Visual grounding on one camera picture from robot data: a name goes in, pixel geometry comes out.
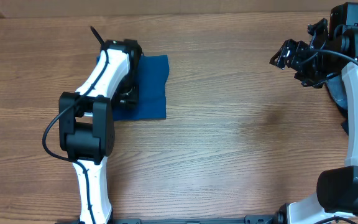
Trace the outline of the dark blue polo shirt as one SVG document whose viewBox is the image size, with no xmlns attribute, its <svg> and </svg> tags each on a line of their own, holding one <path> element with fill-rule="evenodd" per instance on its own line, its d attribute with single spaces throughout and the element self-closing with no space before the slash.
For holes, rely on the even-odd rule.
<svg viewBox="0 0 358 224">
<path fill-rule="evenodd" d="M 137 69 L 135 83 L 139 86 L 139 102 L 133 110 L 115 107 L 112 117 L 115 121 L 136 121 L 143 119 L 165 119 L 165 84 L 169 75 L 168 57 L 142 56 Z"/>
</svg>

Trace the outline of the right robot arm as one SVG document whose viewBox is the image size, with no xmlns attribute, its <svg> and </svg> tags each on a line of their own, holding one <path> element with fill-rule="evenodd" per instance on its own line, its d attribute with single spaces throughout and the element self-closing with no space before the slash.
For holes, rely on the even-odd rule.
<svg viewBox="0 0 358 224">
<path fill-rule="evenodd" d="M 319 175 L 316 192 L 282 205 L 273 223 L 329 223 L 358 217 L 358 2 L 331 10 L 329 19 L 308 26 L 311 41 L 288 39 L 270 59 L 278 68 L 292 68 L 304 87 L 327 86 L 346 117 L 349 136 L 344 167 Z"/>
</svg>

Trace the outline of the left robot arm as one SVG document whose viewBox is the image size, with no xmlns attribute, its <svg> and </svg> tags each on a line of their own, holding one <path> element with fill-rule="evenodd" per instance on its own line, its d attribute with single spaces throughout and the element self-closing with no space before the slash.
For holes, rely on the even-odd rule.
<svg viewBox="0 0 358 224">
<path fill-rule="evenodd" d="M 81 212 L 78 223 L 109 223 L 107 161 L 114 147 L 114 107 L 134 109 L 139 101 L 134 83 L 142 48 L 136 40 L 101 43 L 96 66 L 75 92 L 59 99 L 60 147 L 78 178 Z"/>
</svg>

